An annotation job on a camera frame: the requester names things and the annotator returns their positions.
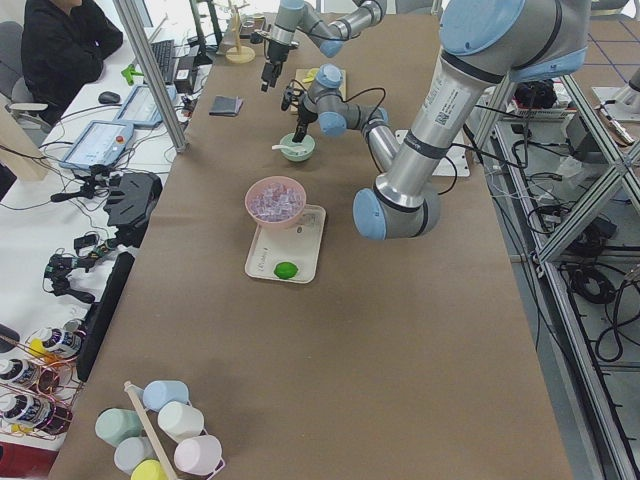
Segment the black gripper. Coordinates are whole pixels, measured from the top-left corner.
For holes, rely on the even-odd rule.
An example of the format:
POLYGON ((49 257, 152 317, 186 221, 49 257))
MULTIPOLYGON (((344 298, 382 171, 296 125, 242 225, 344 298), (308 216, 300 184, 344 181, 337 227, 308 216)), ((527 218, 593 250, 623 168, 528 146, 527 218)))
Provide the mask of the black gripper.
POLYGON ((269 33, 257 30, 252 33, 252 43, 265 43, 266 63, 261 74, 261 91, 267 92, 276 86, 282 72, 282 63, 288 59, 289 52, 299 48, 299 42, 292 40, 289 44, 282 44, 272 40, 269 33))
POLYGON ((292 110, 297 115, 297 126, 292 137, 294 143, 301 143, 305 138, 305 127, 318 119, 317 109, 304 89, 290 84, 285 87, 280 104, 282 111, 292 110))

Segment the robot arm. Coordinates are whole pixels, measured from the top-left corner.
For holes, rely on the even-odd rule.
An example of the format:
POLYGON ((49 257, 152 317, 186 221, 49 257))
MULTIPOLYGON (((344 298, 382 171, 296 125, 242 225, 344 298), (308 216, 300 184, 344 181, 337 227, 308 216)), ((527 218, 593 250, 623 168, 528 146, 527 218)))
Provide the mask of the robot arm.
POLYGON ((357 6, 354 11, 327 23, 306 1, 281 1, 270 29, 258 31, 266 46, 261 91, 276 86, 297 31, 304 33, 325 57, 332 58, 345 42, 378 25, 387 12, 386 1, 354 1, 354 4, 357 6))
POLYGON ((452 1, 439 21, 440 57, 430 90, 402 141, 381 107, 343 99, 341 70, 323 64, 297 106, 293 140, 317 122, 331 137, 362 133, 383 168, 359 191, 353 218, 372 240, 418 237, 440 214, 430 179, 483 92, 504 78, 515 83, 546 80, 584 63, 591 4, 588 1, 452 1))

